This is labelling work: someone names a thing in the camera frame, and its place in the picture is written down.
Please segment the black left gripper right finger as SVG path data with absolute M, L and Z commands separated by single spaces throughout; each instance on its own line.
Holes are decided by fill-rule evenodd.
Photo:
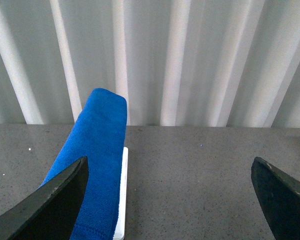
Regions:
M 251 181 L 276 240 L 300 240 L 300 181 L 255 157 Z

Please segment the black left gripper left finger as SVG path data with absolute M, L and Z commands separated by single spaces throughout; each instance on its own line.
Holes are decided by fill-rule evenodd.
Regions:
M 68 240 L 89 177 L 83 156 L 0 215 L 0 240 Z

